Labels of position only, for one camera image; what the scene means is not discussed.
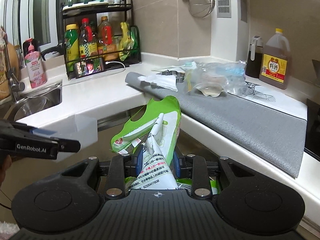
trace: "black metal shelf rack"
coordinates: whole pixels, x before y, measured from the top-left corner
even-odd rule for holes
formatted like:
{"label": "black metal shelf rack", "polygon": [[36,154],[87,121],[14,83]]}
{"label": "black metal shelf rack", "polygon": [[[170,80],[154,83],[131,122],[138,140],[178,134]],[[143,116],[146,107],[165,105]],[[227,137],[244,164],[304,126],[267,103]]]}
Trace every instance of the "black metal shelf rack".
{"label": "black metal shelf rack", "polygon": [[[110,4],[106,6],[105,3],[103,4],[92,4],[90,6],[84,6],[84,7],[78,7],[78,8],[71,8],[68,10],[63,11],[63,3],[60,4],[60,31],[61,31],[61,36],[64,37],[65,35],[65,29],[66,29],[66,24],[65,20],[68,18],[72,17],[77,17],[77,16],[87,16],[87,15],[92,15],[92,14],[97,14],[97,13],[107,13],[107,12],[124,12],[124,21],[129,23],[130,29],[132,28],[135,29],[136,32],[136,40],[138,43],[138,47],[136,49],[131,48],[129,51],[134,51],[135,53],[131,53],[131,55],[125,59],[124,61],[120,61],[120,59],[116,59],[113,61],[117,62],[122,62],[126,67],[132,65],[132,64],[137,64],[141,62],[141,48],[140,48],[140,35],[139,35],[139,29],[136,25],[134,25],[134,15],[133,15],[133,0],[124,0],[124,4],[121,5],[114,5],[113,1],[114,0],[107,0],[110,1]],[[74,78],[75,73],[70,72],[67,68],[67,63],[69,62],[80,62],[82,60],[86,60],[92,57],[86,57],[86,58],[79,58],[76,60],[67,60],[67,52],[66,52],[66,47],[65,43],[62,42],[62,49],[63,49],[63,54],[64,54],[64,60],[66,64],[66,69],[67,69],[67,75],[68,78]],[[128,49],[120,50],[118,52],[124,52],[128,51]],[[108,52],[101,54],[99,56],[103,56],[106,54],[111,54],[114,52]],[[108,64],[108,68],[105,69],[105,71],[110,70],[110,69],[117,69],[117,68],[122,68],[123,66],[119,63],[110,63]]]}

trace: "plastic bag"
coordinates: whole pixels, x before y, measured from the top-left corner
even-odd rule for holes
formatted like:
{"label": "plastic bag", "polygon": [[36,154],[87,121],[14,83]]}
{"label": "plastic bag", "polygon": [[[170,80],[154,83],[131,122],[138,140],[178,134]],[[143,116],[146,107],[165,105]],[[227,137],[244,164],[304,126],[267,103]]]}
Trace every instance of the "plastic bag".
{"label": "plastic bag", "polygon": [[[189,195],[191,195],[192,180],[188,178],[176,179],[178,189],[185,189]],[[212,195],[219,193],[218,181],[210,180]]]}
{"label": "plastic bag", "polygon": [[138,41],[137,41],[137,27],[131,26],[131,41],[132,41],[132,51],[131,55],[136,55],[138,53]]}
{"label": "plastic bag", "polygon": [[185,86],[188,92],[198,89],[205,96],[217,97],[224,91],[244,97],[248,93],[244,67],[245,62],[197,63],[196,69],[186,73]]}
{"label": "plastic bag", "polygon": [[130,153],[129,149],[146,140],[141,173],[136,179],[126,181],[127,190],[178,188],[170,164],[180,119],[180,106],[175,97],[167,96],[161,101],[151,99],[144,115],[135,122],[129,120],[123,130],[112,138],[112,149],[121,154]]}
{"label": "plastic bag", "polygon": [[133,46],[133,41],[131,39],[130,31],[129,31],[129,24],[126,22],[120,22],[120,26],[122,29],[122,39],[119,44],[119,49],[126,51],[119,52],[119,57],[121,61],[124,61],[130,55],[130,49]]}

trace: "stove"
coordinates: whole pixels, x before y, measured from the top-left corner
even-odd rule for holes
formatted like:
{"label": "stove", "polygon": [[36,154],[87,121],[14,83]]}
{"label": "stove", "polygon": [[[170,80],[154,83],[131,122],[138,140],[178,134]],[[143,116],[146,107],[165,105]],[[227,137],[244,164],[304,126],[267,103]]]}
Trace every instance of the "stove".
{"label": "stove", "polygon": [[308,122],[304,150],[320,161],[320,105],[307,99],[307,106]]}

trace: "料酒 label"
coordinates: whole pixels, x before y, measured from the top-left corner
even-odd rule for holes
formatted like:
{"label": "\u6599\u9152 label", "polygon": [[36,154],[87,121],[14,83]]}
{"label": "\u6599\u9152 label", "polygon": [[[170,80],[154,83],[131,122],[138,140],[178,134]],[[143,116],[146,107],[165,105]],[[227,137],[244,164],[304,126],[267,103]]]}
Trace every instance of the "料酒 label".
{"label": "\u6599\u9152 label", "polygon": [[284,82],[285,71],[287,68],[287,61],[281,58],[273,57],[267,54],[263,55],[263,64],[261,75]]}

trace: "green bottle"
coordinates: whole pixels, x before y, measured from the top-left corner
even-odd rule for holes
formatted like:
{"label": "green bottle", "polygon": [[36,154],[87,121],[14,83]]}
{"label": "green bottle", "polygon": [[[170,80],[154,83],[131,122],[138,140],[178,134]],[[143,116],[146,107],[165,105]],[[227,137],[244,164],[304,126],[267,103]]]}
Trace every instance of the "green bottle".
{"label": "green bottle", "polygon": [[[64,35],[66,50],[67,50],[67,61],[79,58],[79,40],[78,40],[78,25],[69,24],[66,27],[66,33]],[[73,71],[74,62],[67,63],[67,70]]]}

